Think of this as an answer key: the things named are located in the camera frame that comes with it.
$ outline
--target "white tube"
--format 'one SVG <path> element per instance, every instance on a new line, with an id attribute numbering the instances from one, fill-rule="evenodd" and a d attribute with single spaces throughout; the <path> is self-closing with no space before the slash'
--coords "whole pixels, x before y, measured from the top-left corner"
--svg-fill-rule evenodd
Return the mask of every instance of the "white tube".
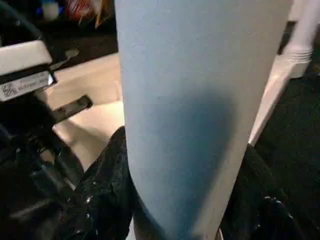
<path id="1" fill-rule="evenodd" d="M 214 239 L 289 8 L 116 1 L 137 239 Z"/>
<path id="2" fill-rule="evenodd" d="M 284 54 L 291 60 L 309 60 L 313 52 L 313 41 L 320 21 L 320 0 L 309 0 L 294 33 L 285 47 Z"/>

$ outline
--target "black lever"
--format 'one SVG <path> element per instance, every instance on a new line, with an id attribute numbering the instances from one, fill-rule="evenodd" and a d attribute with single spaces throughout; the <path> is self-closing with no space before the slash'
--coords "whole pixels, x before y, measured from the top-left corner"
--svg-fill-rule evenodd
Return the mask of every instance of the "black lever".
<path id="1" fill-rule="evenodd" d="M 92 101 L 86 95 L 66 105 L 63 105 L 53 110 L 52 114 L 53 118 L 55 119 L 55 123 L 60 123 L 85 109 L 89 109 L 92 107 L 92 105 Z"/>

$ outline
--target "white plastic part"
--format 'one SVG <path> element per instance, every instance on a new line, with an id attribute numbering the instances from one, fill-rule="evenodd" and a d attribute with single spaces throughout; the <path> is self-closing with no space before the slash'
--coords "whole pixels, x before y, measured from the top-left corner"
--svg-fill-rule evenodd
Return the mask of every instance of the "white plastic part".
<path id="1" fill-rule="evenodd" d="M 309 0 L 289 43 L 283 51 L 283 55 L 290 61 L 301 65 L 297 66 L 292 73 L 292 77 L 294 78 L 301 77 L 311 61 L 313 41 L 318 29 L 319 20 L 320 0 Z"/>
<path id="2" fill-rule="evenodd" d="M 52 58 L 40 40 L 0 47 L 0 76 L 51 62 Z"/>
<path id="3" fill-rule="evenodd" d="M 115 3 L 136 238 L 213 240 L 291 1 Z"/>
<path id="4" fill-rule="evenodd" d="M 249 144 L 252 146 L 257 143 L 288 81 L 302 77 L 309 65 L 319 20 L 320 0 L 309 0 L 283 54 L 274 60 L 250 134 Z"/>
<path id="5" fill-rule="evenodd" d="M 291 78 L 295 65 L 296 63 L 288 60 L 284 56 L 277 56 L 275 58 L 248 141 L 252 146 L 256 145 L 264 130 L 279 98 Z"/>

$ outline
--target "black fabric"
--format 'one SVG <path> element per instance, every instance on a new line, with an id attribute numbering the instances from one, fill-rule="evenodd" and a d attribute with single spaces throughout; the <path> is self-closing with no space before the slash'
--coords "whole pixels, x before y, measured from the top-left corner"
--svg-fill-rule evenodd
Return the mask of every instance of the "black fabric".
<path id="1" fill-rule="evenodd" d="M 288 197 L 319 227 L 319 76 L 289 82 L 255 149 Z"/>

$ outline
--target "white label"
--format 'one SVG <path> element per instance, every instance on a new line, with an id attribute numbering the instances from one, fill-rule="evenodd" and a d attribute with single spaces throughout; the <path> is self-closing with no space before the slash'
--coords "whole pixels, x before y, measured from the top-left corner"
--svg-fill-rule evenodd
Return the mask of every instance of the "white label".
<path id="1" fill-rule="evenodd" d="M 38 72 L 0 85 L 0 101 L 8 101 L 53 83 L 48 71 Z"/>

